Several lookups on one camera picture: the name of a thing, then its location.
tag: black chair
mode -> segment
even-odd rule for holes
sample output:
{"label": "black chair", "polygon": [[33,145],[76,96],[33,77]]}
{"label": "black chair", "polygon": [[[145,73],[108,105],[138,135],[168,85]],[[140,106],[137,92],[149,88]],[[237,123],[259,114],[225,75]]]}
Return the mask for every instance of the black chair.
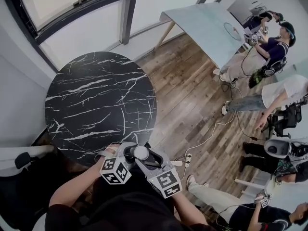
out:
{"label": "black chair", "polygon": [[283,130],[286,128],[295,128],[297,123],[302,120],[302,110],[300,103],[293,103],[285,110],[276,111],[273,115],[268,117],[268,125],[261,130],[264,132],[266,129],[269,129],[269,136],[267,139],[270,138],[272,133],[272,128],[277,133],[278,137],[289,137],[291,135],[288,133],[287,135],[283,134]]}

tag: black t-shirt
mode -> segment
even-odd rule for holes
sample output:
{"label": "black t-shirt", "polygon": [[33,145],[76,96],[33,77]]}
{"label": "black t-shirt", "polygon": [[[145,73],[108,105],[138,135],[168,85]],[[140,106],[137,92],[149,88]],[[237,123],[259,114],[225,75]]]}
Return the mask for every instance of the black t-shirt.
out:
{"label": "black t-shirt", "polygon": [[185,226],[175,218],[160,198],[141,192],[130,192],[106,201],[83,226],[79,222],[79,215],[72,208],[52,205],[46,215],[45,230],[215,231],[204,224]]}
{"label": "black t-shirt", "polygon": [[269,18],[268,21],[273,18],[269,12],[264,12],[259,16],[252,16],[247,22],[245,22],[245,24],[243,24],[243,28],[248,27],[250,30],[256,28],[257,26],[261,25],[261,20],[265,17]]}
{"label": "black t-shirt", "polygon": [[260,45],[262,49],[264,49],[269,53],[270,57],[269,65],[272,65],[273,63],[282,60],[289,50],[289,47],[285,43],[279,42],[277,39],[278,38],[269,38],[267,43]]}
{"label": "black t-shirt", "polygon": [[[237,207],[237,209],[231,216],[229,227],[235,230],[242,230],[242,231],[247,230],[254,211],[255,211],[254,204],[245,204],[243,206]],[[291,222],[289,219],[290,214],[291,213],[286,210],[267,206],[260,210],[258,221],[267,224],[267,227],[270,227],[270,229],[267,229],[268,231],[270,230],[279,231],[281,230],[280,228],[282,227],[282,224],[285,226],[284,229],[282,230],[285,230],[291,226]],[[266,228],[265,224],[262,225],[263,230],[265,230]]]}

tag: forearm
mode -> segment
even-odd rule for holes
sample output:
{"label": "forearm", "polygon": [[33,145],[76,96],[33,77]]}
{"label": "forearm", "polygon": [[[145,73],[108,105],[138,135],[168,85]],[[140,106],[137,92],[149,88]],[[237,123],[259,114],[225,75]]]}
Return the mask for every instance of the forearm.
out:
{"label": "forearm", "polygon": [[259,52],[262,56],[266,57],[266,58],[270,58],[270,55],[267,51],[265,51],[264,49],[262,49],[259,45],[255,45],[255,48],[257,50],[257,52]]}
{"label": "forearm", "polygon": [[49,206],[62,204],[71,207],[82,193],[100,176],[96,166],[68,181],[52,195]]}
{"label": "forearm", "polygon": [[296,180],[296,174],[291,174],[291,175],[284,175],[284,176],[279,176],[277,177],[278,181],[284,181],[284,182],[295,182]]}
{"label": "forearm", "polygon": [[251,219],[250,219],[250,223],[249,223],[249,227],[247,231],[257,231],[259,230],[260,224],[258,222],[259,219],[259,213],[261,210],[261,204],[257,204],[254,214],[252,215]]}
{"label": "forearm", "polygon": [[283,91],[283,93],[281,93],[274,100],[274,102],[271,103],[271,105],[268,107],[268,109],[266,109],[266,111],[264,112],[264,116],[268,117],[273,112],[273,110],[276,109],[277,107],[279,107],[281,102],[283,102],[287,98],[288,98],[288,95],[287,95],[286,91]]}
{"label": "forearm", "polygon": [[267,42],[266,40],[264,40],[264,39],[259,39],[258,42],[259,42],[260,44],[267,44],[267,43],[268,43],[268,42]]}
{"label": "forearm", "polygon": [[187,226],[198,223],[207,225],[204,215],[181,192],[173,195],[172,199],[184,224]]}

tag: round table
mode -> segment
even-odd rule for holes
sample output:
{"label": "round table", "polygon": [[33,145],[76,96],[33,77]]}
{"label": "round table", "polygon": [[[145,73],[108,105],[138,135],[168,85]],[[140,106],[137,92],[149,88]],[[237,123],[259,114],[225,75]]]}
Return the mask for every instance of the round table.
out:
{"label": "round table", "polygon": [[111,52],[82,55],[52,81],[45,119],[53,144],[72,160],[91,166],[110,143],[144,145],[156,120],[156,96],[144,71]]}

